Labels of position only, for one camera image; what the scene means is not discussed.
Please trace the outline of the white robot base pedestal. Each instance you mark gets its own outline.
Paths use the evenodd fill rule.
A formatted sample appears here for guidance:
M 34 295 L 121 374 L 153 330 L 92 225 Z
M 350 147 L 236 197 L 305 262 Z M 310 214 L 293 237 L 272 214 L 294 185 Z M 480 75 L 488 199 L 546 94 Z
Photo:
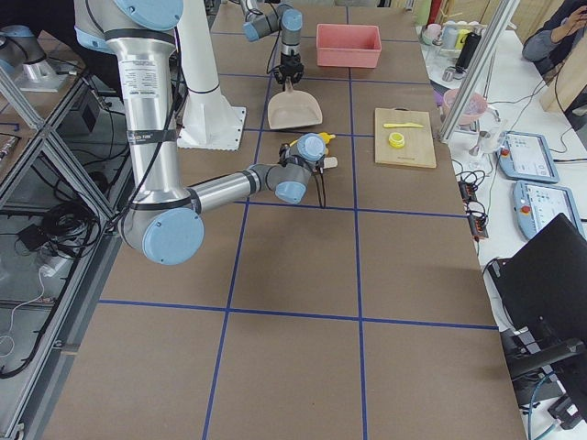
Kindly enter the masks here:
M 185 1 L 178 23 L 177 49 L 187 97 L 178 146 L 183 149 L 237 150 L 246 118 L 223 95 L 202 1 Z

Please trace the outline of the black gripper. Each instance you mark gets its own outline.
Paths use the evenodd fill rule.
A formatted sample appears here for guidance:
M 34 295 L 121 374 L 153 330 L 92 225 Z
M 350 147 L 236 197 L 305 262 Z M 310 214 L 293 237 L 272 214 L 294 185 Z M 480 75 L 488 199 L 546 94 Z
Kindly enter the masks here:
M 280 54 L 280 64 L 274 68 L 274 78 L 280 85 L 285 85 L 287 79 L 293 79 L 293 83 L 299 83 L 304 75 L 304 65 L 301 55 Z

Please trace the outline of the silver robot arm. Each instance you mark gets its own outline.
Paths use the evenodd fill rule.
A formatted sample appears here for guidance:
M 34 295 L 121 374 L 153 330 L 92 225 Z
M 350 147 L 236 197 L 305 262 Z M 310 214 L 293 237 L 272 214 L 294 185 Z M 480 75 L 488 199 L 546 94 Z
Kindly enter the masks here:
M 238 1 L 245 22 L 243 32 L 248 41 L 256 41 L 273 33 L 281 36 L 280 63 L 270 68 L 278 84 L 296 84 L 301 81 L 305 67 L 300 54 L 303 15 L 298 9 L 288 4 L 271 6 L 271 12 L 262 12 L 256 1 Z
M 264 190 L 289 204 L 302 200 L 327 153 L 315 133 L 282 146 L 274 164 L 182 183 L 179 149 L 235 150 L 246 116 L 221 92 L 203 2 L 78 1 L 74 8 L 79 43 L 118 62 L 136 188 L 116 225 L 130 247 L 156 263 L 180 264 L 203 242 L 203 212 Z

